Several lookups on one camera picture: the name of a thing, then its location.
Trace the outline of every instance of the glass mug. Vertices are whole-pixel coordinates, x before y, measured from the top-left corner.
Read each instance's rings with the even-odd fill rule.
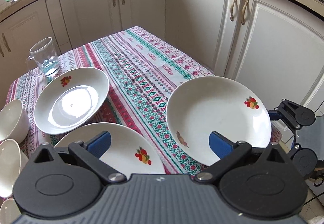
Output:
[[[47,37],[29,50],[30,56],[26,59],[27,69],[34,77],[39,77],[42,74],[50,75],[60,67],[59,58],[57,57],[56,46],[51,37]],[[34,60],[40,69],[38,75],[34,75],[28,67],[28,61]]]

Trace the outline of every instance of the table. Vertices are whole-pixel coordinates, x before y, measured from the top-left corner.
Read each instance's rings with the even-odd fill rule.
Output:
[[[159,154],[166,173],[196,175],[205,166],[187,156],[172,139],[166,125],[166,103],[183,82],[213,75],[195,60],[140,27],[101,38],[59,56],[54,77],[38,78],[26,73],[9,88],[7,103],[22,100],[30,119],[30,130],[20,144],[29,156],[43,142],[55,145],[62,135],[40,131],[33,119],[36,100],[56,76],[75,68],[95,67],[109,77],[109,94],[88,123],[123,124],[141,134]],[[273,127],[272,141],[281,134]]]

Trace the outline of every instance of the white plate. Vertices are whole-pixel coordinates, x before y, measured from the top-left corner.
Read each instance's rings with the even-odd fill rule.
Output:
[[[21,215],[19,208],[14,201],[10,198],[3,202],[0,208],[0,223],[1,224],[11,224]]]
[[[98,111],[108,90],[108,77],[99,69],[68,71],[49,83],[38,97],[35,124],[48,134],[70,132]]]
[[[14,139],[4,140],[0,144],[0,197],[12,196],[14,183],[27,162],[27,156]]]
[[[209,147],[212,131],[253,147],[266,147],[271,137],[270,118],[260,99],[224,77],[199,77],[181,84],[167,103],[166,122],[179,147],[207,166],[219,160]]]
[[[127,179],[132,173],[165,174],[163,164],[149,142],[136,131],[120,124],[96,123],[82,126],[68,133],[55,147],[66,147],[78,140],[87,142],[102,131],[110,133],[111,145],[100,160],[126,175]],[[142,153],[141,161],[138,151]]]

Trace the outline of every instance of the cabinet door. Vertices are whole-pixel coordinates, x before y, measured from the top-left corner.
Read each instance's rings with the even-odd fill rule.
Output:
[[[10,84],[27,72],[25,60],[31,47],[46,37],[52,37],[56,43],[45,0],[28,5],[0,23],[0,46],[4,53],[4,57],[0,54],[0,106],[5,103]]]
[[[118,0],[60,0],[72,48],[121,31]]]
[[[234,0],[166,0],[166,41],[223,76],[238,22]]]
[[[226,77],[268,110],[283,98],[316,111],[324,100],[324,24],[288,0],[249,0]],[[276,122],[287,141],[292,133]]]
[[[119,0],[123,30],[140,26],[164,40],[165,0]]]

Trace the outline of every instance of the blue gripper pad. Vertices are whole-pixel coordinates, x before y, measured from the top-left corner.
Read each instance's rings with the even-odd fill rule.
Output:
[[[111,135],[103,131],[85,143],[86,150],[98,159],[109,149],[111,145]]]
[[[233,152],[235,145],[218,132],[209,135],[209,147],[220,159]]]

